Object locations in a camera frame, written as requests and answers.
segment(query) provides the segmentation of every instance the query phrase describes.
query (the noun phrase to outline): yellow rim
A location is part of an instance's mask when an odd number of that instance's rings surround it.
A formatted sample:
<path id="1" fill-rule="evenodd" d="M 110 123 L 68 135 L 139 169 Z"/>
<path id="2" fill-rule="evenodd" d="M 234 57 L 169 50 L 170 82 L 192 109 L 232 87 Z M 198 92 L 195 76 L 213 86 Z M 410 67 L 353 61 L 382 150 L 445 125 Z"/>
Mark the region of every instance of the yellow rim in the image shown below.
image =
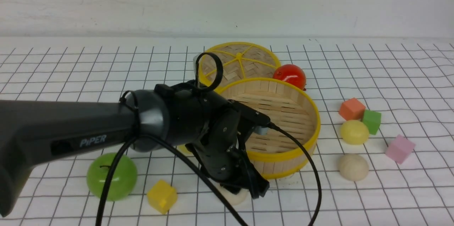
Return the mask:
<path id="1" fill-rule="evenodd" d="M 291 174 L 294 174 L 294 173 L 300 171 L 300 169 L 302 169 L 303 166 L 305 166 L 308 163 L 308 161 L 309 161 L 308 159 L 305 159 L 303 161 L 303 163 L 301 163 L 300 165 L 298 165 L 295 168 L 292 168 L 288 171 L 285 171 L 285 172 L 281 172 L 281 173 L 277 173 L 277 174 L 261 174 L 261 176 L 265 179 L 277 179 L 277 178 L 283 178 L 286 176 L 290 176 Z"/>
<path id="2" fill-rule="evenodd" d="M 292 89 L 295 89 L 298 92 L 300 92 L 300 94 L 302 94 L 311 103 L 311 105 L 313 106 L 313 108 L 314 108 L 314 110 L 316 112 L 316 117 L 317 117 L 317 119 L 316 119 L 316 129 L 315 129 L 314 134 L 312 135 L 311 139 L 309 139 L 305 144 L 303 144 L 303 147 L 306 150 L 310 150 L 313 147 L 313 145 L 316 144 L 317 138 L 318 138 L 318 134 L 320 133 L 320 127 L 321 127 L 320 114 L 318 112 L 317 106 L 315 105 L 315 103 L 313 102 L 311 97 L 309 97 L 308 94 L 306 94 L 302 90 L 296 88 L 292 84 L 289 84 L 287 82 L 282 82 L 282 81 L 280 81 L 278 79 L 248 78 L 248 79 L 241 79 L 241 80 L 239 80 L 237 82 L 232 82 L 232 83 L 228 84 L 227 86 L 222 87 L 219 90 L 219 94 L 222 94 L 222 92 L 224 92 L 228 88 L 232 87 L 233 85 L 240 84 L 240 83 L 243 83 L 243 82 L 253 82 L 253 81 L 270 81 L 270 82 L 277 82 L 277 83 L 286 85 L 286 86 L 291 87 Z M 289 151 L 282 152 L 282 153 L 274 153 L 274 154 L 260 153 L 260 152 L 256 152 L 256 151 L 248 151 L 248 157 L 251 160 L 257 160 L 257 161 L 263 161 L 263 162 L 287 161 L 287 160 L 290 160 L 290 159 L 293 159 L 293 158 L 297 158 L 297 157 L 299 157 L 301 155 L 303 155 L 303 151 L 300 148 L 296 148 L 296 149 L 289 150 Z"/>
<path id="3" fill-rule="evenodd" d="M 240 44 L 240 45 L 249 45 L 250 47 L 247 48 L 245 51 L 243 51 L 242 55 L 244 55 L 248 50 L 250 50 L 250 48 L 252 47 L 256 47 L 256 48 L 259 48 L 261 50 L 264 50 L 266 53 L 268 53 L 268 55 L 270 55 L 270 57 L 273 59 L 274 63 L 276 64 L 275 66 L 272 66 L 270 64 L 266 64 L 264 62 L 261 62 L 261 61 L 258 61 L 258 60 L 254 60 L 254 59 L 246 59 L 246 58 L 242 58 L 242 60 L 248 60 L 248 61 L 253 61 L 253 62 L 258 62 L 258 63 L 261 63 L 263 65 L 266 65 L 266 66 L 270 66 L 270 67 L 273 67 L 274 69 L 277 69 L 279 66 L 281 66 L 281 62 L 279 61 L 279 59 L 277 58 L 277 56 L 271 51 L 271 50 L 268 50 L 267 48 L 263 47 L 263 46 L 260 46 L 260 45 L 257 45 L 257 44 L 254 44 L 254 43 L 249 43 L 249 42 L 227 42 L 227 43 L 222 43 L 222 44 L 219 44 L 219 45 L 216 45 L 214 47 L 211 47 L 209 49 L 207 49 L 205 52 L 213 52 L 213 53 L 224 53 L 226 55 L 229 55 L 229 56 L 233 56 L 235 59 L 233 60 L 230 60 L 229 62 L 227 63 L 224 63 L 223 66 L 227 65 L 227 64 L 230 64 L 230 63 L 233 63 L 234 61 L 237 61 L 236 59 L 236 56 L 235 55 L 232 55 L 231 53 L 226 53 L 224 51 L 220 51 L 220 50 L 217 50 L 218 48 L 222 48 L 222 47 L 225 47 L 225 46 L 229 46 L 229 45 L 234 45 L 234 44 Z M 202 59 L 201 59 L 201 62 L 199 64 L 199 80 L 202 84 L 204 85 L 207 85 L 209 86 L 211 84 L 211 81 L 208 80 L 208 78 L 206 76 L 210 75 L 210 74 L 213 74 L 215 72 L 215 70 L 209 72 L 208 74 L 203 74 L 202 70 L 201 70 L 201 67 L 203 65 L 203 61 L 205 60 L 205 57 L 203 56 Z M 244 68 L 243 68 L 243 64 L 241 63 L 241 61 L 239 61 L 240 63 L 240 68 L 241 68 L 241 72 L 243 74 L 243 78 L 245 78 L 245 71 L 244 71 Z M 219 93 L 219 91 L 221 90 L 222 87 L 219 87 L 217 88 L 215 91 Z"/>

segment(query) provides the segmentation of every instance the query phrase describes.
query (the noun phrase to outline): white wall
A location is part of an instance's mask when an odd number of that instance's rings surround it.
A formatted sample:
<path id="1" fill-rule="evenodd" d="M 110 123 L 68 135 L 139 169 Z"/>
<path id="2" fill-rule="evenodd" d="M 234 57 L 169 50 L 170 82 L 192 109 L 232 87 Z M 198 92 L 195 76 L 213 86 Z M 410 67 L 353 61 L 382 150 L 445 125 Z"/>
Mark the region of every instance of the white wall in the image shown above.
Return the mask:
<path id="1" fill-rule="evenodd" d="M 0 0 L 0 35 L 454 37 L 454 0 Z"/>

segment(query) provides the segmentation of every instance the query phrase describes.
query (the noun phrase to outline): bamboo steamer basket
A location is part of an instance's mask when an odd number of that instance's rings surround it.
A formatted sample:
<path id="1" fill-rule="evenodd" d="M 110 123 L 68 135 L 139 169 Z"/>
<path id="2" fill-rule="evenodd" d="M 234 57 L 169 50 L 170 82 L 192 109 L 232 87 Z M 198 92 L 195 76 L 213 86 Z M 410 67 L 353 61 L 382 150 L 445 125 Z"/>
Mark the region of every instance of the bamboo steamer basket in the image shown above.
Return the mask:
<path id="1" fill-rule="evenodd" d="M 230 83 L 219 93 L 268 115 L 312 155 L 321 123 L 317 106 L 305 92 L 277 79 L 250 78 Z M 246 151 L 266 179 L 289 176 L 308 162 L 291 139 L 272 129 L 264 136 L 253 133 L 246 142 Z"/>
<path id="2" fill-rule="evenodd" d="M 222 61 L 224 75 L 221 84 L 215 90 L 241 79 L 263 77 L 272 78 L 275 70 L 281 66 L 279 59 L 270 50 L 249 42 L 229 42 L 216 45 L 206 50 L 215 53 Z M 199 80 L 209 86 L 216 77 L 214 60 L 204 55 L 199 64 Z"/>

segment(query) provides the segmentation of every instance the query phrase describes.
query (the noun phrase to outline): orange cube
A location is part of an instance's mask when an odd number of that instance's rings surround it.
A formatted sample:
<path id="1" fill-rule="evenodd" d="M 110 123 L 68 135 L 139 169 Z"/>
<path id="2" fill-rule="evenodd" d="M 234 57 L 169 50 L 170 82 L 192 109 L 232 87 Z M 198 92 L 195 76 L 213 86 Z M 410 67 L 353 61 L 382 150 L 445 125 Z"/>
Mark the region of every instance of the orange cube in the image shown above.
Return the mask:
<path id="1" fill-rule="evenodd" d="M 358 99 L 351 98 L 344 101 L 340 107 L 339 114 L 346 120 L 360 120 L 363 117 L 366 106 Z"/>

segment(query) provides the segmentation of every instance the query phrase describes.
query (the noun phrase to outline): white grid mat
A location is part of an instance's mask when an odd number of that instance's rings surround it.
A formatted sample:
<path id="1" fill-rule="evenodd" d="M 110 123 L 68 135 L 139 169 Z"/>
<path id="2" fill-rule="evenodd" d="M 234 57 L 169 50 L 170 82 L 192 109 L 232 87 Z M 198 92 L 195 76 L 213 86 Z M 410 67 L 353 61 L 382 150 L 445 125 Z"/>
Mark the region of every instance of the white grid mat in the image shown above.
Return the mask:
<path id="1" fill-rule="evenodd" d="M 454 47 L 449 43 L 272 45 L 282 64 L 300 66 L 307 93 L 320 110 L 322 128 L 313 159 L 323 187 L 319 226 L 454 225 Z M 0 99 L 116 102 L 124 90 L 152 89 L 193 79 L 192 59 L 203 47 L 0 48 Z M 339 140 L 342 101 L 356 97 L 382 113 L 380 131 L 365 145 Z M 398 134 L 416 143 L 398 165 L 385 156 Z M 116 151 L 118 147 L 103 152 Z M 357 183 L 340 177 L 336 160 L 358 153 L 370 163 Z M 85 175 L 101 151 L 37 167 L 16 207 L 0 226 L 92 226 L 98 199 Z M 237 225 L 209 189 L 165 150 L 127 153 L 138 181 L 126 199 L 108 203 L 104 225 Z M 155 212 L 144 198 L 164 179 L 177 188 L 170 213 Z M 306 225 L 316 205 L 310 166 L 271 181 L 264 198 L 237 208 L 254 226 Z"/>

